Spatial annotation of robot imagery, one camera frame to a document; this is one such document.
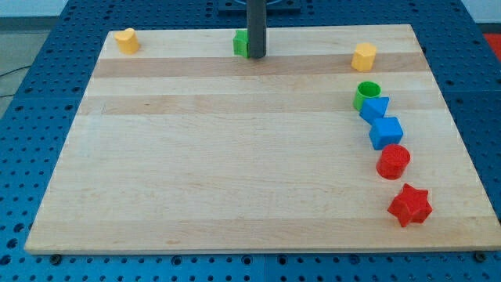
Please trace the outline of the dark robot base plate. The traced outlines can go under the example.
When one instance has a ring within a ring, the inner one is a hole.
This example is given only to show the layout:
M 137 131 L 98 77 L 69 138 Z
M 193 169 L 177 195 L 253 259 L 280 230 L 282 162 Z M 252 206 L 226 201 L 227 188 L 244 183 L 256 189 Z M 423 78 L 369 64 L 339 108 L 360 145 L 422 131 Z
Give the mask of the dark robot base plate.
M 247 12 L 247 0 L 217 0 L 218 14 L 223 16 L 245 14 Z M 301 11 L 302 0 L 266 0 L 268 12 L 292 12 Z

